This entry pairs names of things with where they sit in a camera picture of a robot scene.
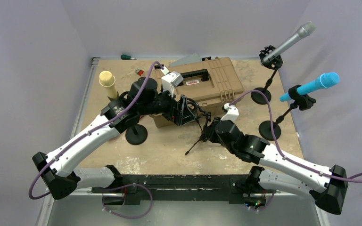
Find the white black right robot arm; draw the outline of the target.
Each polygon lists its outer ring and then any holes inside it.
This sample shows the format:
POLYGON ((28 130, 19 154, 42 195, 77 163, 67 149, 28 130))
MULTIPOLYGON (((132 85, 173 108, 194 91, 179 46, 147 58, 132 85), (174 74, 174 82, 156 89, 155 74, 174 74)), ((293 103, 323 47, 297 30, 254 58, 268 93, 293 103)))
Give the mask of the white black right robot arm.
POLYGON ((321 166, 284 151, 278 151, 269 141, 241 132, 234 122, 218 117, 202 130, 205 141, 221 144, 244 162, 254 163, 281 171, 283 179, 263 171, 246 178, 246 186, 256 192, 265 184, 279 184, 278 189, 302 196, 310 196, 315 205, 334 215, 342 213, 348 188, 346 170, 338 165, 321 166))

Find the black tripod shock mount stand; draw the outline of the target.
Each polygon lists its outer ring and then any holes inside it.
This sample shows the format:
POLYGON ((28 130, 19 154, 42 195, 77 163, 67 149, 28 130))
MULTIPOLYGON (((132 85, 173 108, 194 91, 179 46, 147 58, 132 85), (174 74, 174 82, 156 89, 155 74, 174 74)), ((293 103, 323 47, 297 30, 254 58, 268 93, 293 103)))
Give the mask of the black tripod shock mount stand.
POLYGON ((196 111, 201 112, 201 114, 197 114, 196 122, 199 125, 201 135, 198 138, 198 140, 193 144, 193 146, 185 153, 185 155, 188 155, 191 151, 191 149, 200 141, 207 142, 210 141, 212 143, 219 144, 219 138, 215 136, 215 126, 220 122, 220 117, 216 116, 212 119, 212 113, 210 111, 204 111, 200 105, 193 99, 187 98, 187 103, 194 106, 194 109, 196 111), (202 127, 199 119, 201 116, 204 116, 205 118, 205 124, 202 127))

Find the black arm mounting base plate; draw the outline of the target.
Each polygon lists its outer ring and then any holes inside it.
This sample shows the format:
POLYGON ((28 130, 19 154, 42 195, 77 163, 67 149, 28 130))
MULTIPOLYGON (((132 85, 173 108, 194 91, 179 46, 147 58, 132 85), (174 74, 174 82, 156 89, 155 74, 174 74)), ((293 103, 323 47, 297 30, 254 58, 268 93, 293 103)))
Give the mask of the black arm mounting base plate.
POLYGON ((105 196, 125 194, 127 205, 141 201, 209 201, 244 204, 254 194, 271 194, 247 175, 122 175, 109 188, 93 187, 105 196))

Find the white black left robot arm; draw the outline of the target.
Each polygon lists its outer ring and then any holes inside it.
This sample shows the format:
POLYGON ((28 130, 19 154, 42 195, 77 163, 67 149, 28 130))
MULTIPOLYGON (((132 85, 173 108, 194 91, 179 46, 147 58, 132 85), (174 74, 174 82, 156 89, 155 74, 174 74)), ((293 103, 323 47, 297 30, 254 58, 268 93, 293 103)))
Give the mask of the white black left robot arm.
POLYGON ((79 164, 107 141, 131 132, 143 115, 162 115, 181 126, 199 118, 199 104, 185 95, 157 90, 157 82, 148 77, 135 81, 129 91, 106 105, 88 127, 60 148, 33 156, 48 194, 60 200, 77 189, 100 187, 111 193, 120 190, 122 175, 115 166, 79 168, 79 164))

